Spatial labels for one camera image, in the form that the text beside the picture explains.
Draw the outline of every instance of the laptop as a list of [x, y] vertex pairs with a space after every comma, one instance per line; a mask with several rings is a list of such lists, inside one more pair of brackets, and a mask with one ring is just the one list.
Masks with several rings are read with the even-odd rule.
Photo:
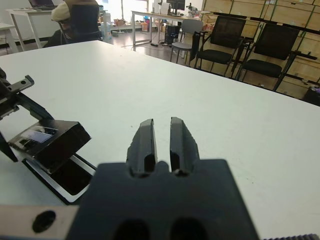
[[56, 5], [54, 5], [52, 0], [29, 0], [29, 3], [35, 10], [48, 11], [53, 10], [57, 7]]

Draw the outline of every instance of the monitor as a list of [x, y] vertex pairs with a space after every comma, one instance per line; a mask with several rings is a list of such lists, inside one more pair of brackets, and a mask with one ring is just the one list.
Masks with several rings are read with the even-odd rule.
[[166, 0], [168, 4], [171, 4], [172, 9], [176, 10], [185, 10], [186, 0]]
[[54, 6], [52, 0], [29, 0], [32, 7]]

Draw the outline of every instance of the mesh chair back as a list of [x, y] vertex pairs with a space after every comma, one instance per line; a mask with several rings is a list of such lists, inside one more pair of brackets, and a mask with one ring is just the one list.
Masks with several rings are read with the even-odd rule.
[[199, 33], [202, 30], [204, 23], [200, 20], [185, 19], [181, 24], [181, 29], [184, 33], [194, 34]]
[[98, 27], [98, 5], [73, 5], [70, 24], [75, 37], [98, 37], [101, 35]]
[[276, 24], [266, 24], [254, 52], [276, 59], [286, 60], [295, 44], [298, 29]]
[[245, 24], [246, 20], [244, 19], [218, 16], [210, 42], [227, 48], [237, 48]]

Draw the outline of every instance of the black chair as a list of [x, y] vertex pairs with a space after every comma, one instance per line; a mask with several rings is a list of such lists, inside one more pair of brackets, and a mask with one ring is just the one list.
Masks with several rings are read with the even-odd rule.
[[267, 23], [258, 41], [253, 44], [252, 48], [249, 50], [249, 53], [245, 57], [243, 65], [240, 67], [235, 79], [239, 81], [243, 69], [246, 70], [246, 72], [243, 76], [242, 82], [244, 81], [248, 71], [276, 78], [278, 81], [273, 88], [273, 91], [276, 91], [282, 79], [286, 75], [289, 61], [287, 61], [285, 67], [282, 69], [281, 66], [271, 62], [261, 61], [258, 59], [248, 59], [254, 49], [256, 54], [286, 60], [291, 53], [291, 49], [295, 44], [298, 34], [298, 29]]
[[[70, 15], [70, 29], [63, 30], [61, 23], [59, 23], [67, 44], [102, 40], [98, 25], [98, 5], [73, 5]], [[70, 30], [72, 32], [71, 38], [67, 36]]]
[[[204, 40], [200, 51], [197, 53], [194, 68], [197, 66], [198, 59], [200, 59], [200, 70], [202, 67], [202, 60], [207, 60], [212, 62], [210, 72], [212, 71], [214, 63], [227, 65], [223, 75], [226, 76], [235, 52], [242, 43], [241, 33], [245, 27], [245, 24], [246, 20], [244, 19], [218, 16], [212, 34]], [[232, 54], [212, 49], [204, 50], [204, 45], [208, 39], [210, 39], [212, 44], [234, 49]]]

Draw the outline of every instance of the wall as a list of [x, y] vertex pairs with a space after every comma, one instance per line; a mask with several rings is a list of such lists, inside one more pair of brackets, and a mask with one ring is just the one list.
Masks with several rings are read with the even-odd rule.
[[[55, 5], [63, 3], [62, 0], [52, 0]], [[18, 9], [18, 8], [27, 8], [30, 7], [28, 0], [1, 0], [0, 1], [0, 22], [11, 24], [12, 20], [9, 13], [6, 9]], [[22, 34], [24, 40], [33, 39], [33, 33], [27, 18], [24, 16], [16, 15], [17, 24]], [[34, 24], [37, 30], [37, 33], [40, 38], [50, 37], [53, 33], [59, 29], [59, 25], [51, 21], [51, 17], [48, 16], [36, 16], [34, 17]], [[12, 31], [13, 37], [18, 41], [18, 36], [15, 30]]]

